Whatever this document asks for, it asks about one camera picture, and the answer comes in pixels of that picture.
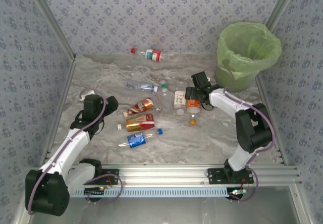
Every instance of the marble floor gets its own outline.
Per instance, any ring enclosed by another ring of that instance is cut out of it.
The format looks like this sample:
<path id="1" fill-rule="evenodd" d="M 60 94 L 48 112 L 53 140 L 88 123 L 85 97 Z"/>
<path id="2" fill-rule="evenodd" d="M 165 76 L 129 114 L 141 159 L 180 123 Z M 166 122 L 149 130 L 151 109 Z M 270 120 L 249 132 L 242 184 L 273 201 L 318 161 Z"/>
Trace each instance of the marble floor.
<path id="1" fill-rule="evenodd" d="M 117 124 L 125 121 L 122 112 L 147 97 L 157 102 L 156 105 L 159 102 L 157 95 L 127 90 L 127 79 L 156 85 L 160 80 L 167 80 L 170 92 L 174 92 L 177 82 L 193 86 L 191 75 L 214 65 L 215 58 L 215 54 L 181 54 L 171 55 L 158 63 L 139 55 L 78 55 L 52 153 L 65 139 L 76 114 L 83 109 L 79 92 L 86 87 L 95 87 L 106 97 L 115 96 L 119 108 L 105 118 L 104 129 L 82 150 L 77 161 L 89 157 L 102 163 L 224 163 L 238 142 L 235 120 L 218 108 L 202 110 L 195 127 L 189 126 L 188 116 L 176 117 L 172 113 L 155 116 L 156 126 L 164 131 L 159 139 L 133 149 L 118 146 L 131 135 L 125 130 L 117 130 Z M 213 72 L 214 69 L 206 71 L 215 84 Z M 235 95 L 251 103 L 260 102 L 255 82 Z M 273 163 L 279 162 L 279 158 L 276 150 L 272 149 L 258 156 L 255 162 Z"/>

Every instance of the blue bottle cap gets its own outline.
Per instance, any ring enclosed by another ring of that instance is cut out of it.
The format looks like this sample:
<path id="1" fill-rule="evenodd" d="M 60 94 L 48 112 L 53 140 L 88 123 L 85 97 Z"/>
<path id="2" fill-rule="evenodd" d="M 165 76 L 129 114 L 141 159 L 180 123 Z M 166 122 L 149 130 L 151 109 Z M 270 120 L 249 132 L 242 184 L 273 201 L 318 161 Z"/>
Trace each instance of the blue bottle cap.
<path id="1" fill-rule="evenodd" d="M 157 132 L 158 132 L 158 134 L 159 134 L 159 135 L 162 135 L 162 134 L 163 134 L 163 131 L 162 131 L 162 129 L 161 129 L 161 128 L 158 128 L 158 129 L 157 129 Z"/>

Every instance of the wall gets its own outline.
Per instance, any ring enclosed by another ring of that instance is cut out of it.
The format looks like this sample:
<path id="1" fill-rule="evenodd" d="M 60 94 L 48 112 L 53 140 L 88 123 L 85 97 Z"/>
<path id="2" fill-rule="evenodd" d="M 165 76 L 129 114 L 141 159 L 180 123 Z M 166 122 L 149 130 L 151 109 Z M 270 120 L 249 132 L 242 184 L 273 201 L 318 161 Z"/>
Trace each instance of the wall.
<path id="1" fill-rule="evenodd" d="M 33 0 L 0 0 L 0 223 L 38 166 L 69 60 Z"/>
<path id="2" fill-rule="evenodd" d="M 47 0 L 76 54 L 216 51 L 236 21 L 265 22 L 277 0 Z"/>
<path id="3" fill-rule="evenodd" d="M 323 223 L 323 0 L 291 0 L 274 33 L 278 63 L 262 73 L 290 164 L 299 165 Z"/>

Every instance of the green trash bin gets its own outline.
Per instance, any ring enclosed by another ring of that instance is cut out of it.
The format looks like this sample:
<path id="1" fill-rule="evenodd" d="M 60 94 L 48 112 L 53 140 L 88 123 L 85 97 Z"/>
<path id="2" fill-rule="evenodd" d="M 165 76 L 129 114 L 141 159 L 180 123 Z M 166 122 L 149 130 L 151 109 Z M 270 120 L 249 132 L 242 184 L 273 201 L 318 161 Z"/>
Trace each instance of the green trash bin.
<path id="1" fill-rule="evenodd" d="M 238 22 L 224 29 L 218 41 L 217 84 L 229 91 L 242 91 L 261 70 L 270 68 L 282 54 L 281 42 L 262 23 Z"/>

